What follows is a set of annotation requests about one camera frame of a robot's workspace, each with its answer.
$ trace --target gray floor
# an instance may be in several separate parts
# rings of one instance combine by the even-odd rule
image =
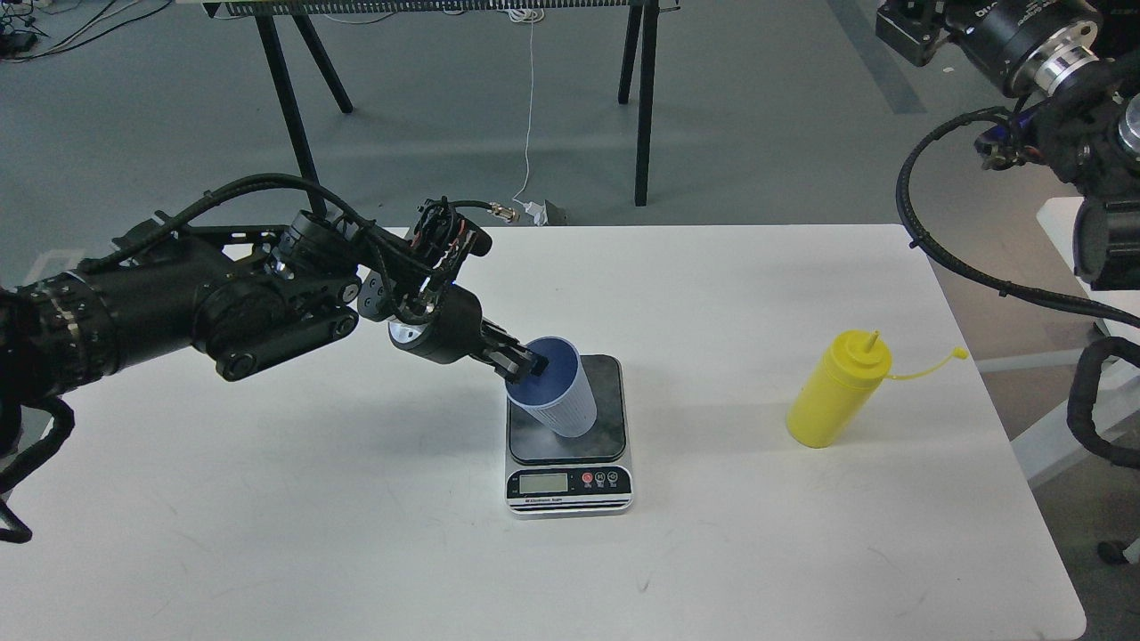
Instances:
[[[636,105],[614,100],[625,11],[548,13],[534,30],[523,200],[549,200],[575,225],[896,221],[895,176],[914,143],[999,95],[956,50],[923,70],[894,57],[873,39],[877,3],[685,2],[662,16],[646,208],[633,206]],[[63,35],[93,13],[40,26]],[[315,19],[358,107],[339,113],[279,21],[323,182],[385,225],[409,224],[429,196],[511,200],[524,175],[529,27],[490,13]],[[1073,190],[1036,168],[983,173],[972,135],[919,164],[914,198],[928,226],[986,270],[1077,292],[1034,220],[1047,198]],[[174,6],[83,49],[0,65],[0,282],[58,270],[59,255],[101,255],[153,210],[262,171],[295,165],[252,21]],[[285,222],[303,204],[260,194],[211,216]],[[1091,335],[1086,319],[939,279],[977,359],[1073,349]],[[1065,398],[1070,374],[986,375],[1011,437]],[[1082,639],[1140,632],[1140,567],[1109,568],[1093,552],[1140,535],[1138,479],[1090,460],[1036,493],[1089,614]]]

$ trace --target white wire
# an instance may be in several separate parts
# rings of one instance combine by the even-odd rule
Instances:
[[[515,192],[514,197],[511,200],[519,203],[526,208],[526,203],[519,200],[519,196],[527,189],[527,184],[530,182],[530,130],[535,122],[535,23],[538,21],[532,21],[530,23],[530,106],[527,109],[527,145],[523,147],[522,157],[527,160],[527,177],[522,179],[522,187]]]
[[[83,29],[76,31],[75,33],[68,35],[67,38],[63,39],[62,41],[52,44],[50,48],[48,48],[47,50],[44,50],[44,51],[42,51],[42,52],[40,52],[38,55],[40,55],[40,56],[47,55],[47,54],[50,54],[50,52],[55,51],[56,49],[62,49],[62,48],[66,47],[68,43],[71,43],[72,41],[74,41],[76,38],[79,38],[80,35],[82,35],[84,33],[87,33],[92,26],[101,23],[103,21],[105,21],[107,18],[116,16],[116,15],[125,11],[127,9],[130,9],[131,7],[133,7],[135,5],[138,5],[141,1],[142,0],[131,0],[127,5],[123,5],[122,7],[115,9],[114,11],[111,11],[109,14],[100,17],[99,19],[92,22],[91,24],[89,24],[89,25],[84,26]]]
[[[390,14],[384,14],[383,16],[380,16],[378,18],[375,18],[375,19],[372,19],[372,21],[363,21],[363,22],[342,21],[342,19],[334,18],[333,16],[325,16],[325,17],[328,18],[328,19],[331,19],[331,21],[333,21],[334,23],[341,23],[341,24],[376,24],[380,21],[386,21],[388,18],[390,18],[390,17],[392,17],[394,15],[396,15],[396,11],[392,11]]]
[[[506,14],[515,24],[535,24],[546,17],[543,9],[499,9],[498,13]]]
[[[546,17],[544,9],[496,9],[500,14],[506,14],[514,24],[535,24]],[[462,16],[466,11],[456,9],[443,9],[448,16]]]

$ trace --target connector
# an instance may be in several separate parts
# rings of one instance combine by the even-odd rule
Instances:
[[[503,206],[498,203],[490,203],[490,205],[491,205],[491,216],[505,220],[507,225],[514,225],[515,222],[519,221],[520,218],[522,218],[521,213],[508,206]]]
[[[540,205],[535,201],[522,205],[527,214],[535,219],[535,227],[543,227],[546,225],[546,205]]]

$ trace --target white cup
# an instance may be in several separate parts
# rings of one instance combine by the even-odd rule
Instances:
[[[577,438],[588,432],[597,421],[597,404],[578,350],[559,336],[535,339],[527,349],[548,363],[540,375],[507,383],[507,398],[559,436]]]

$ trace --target bottle nozzle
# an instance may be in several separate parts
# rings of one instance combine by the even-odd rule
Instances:
[[[866,338],[866,342],[863,343],[863,351],[870,352],[874,348],[874,343],[879,341],[879,330],[871,332],[871,335]]]

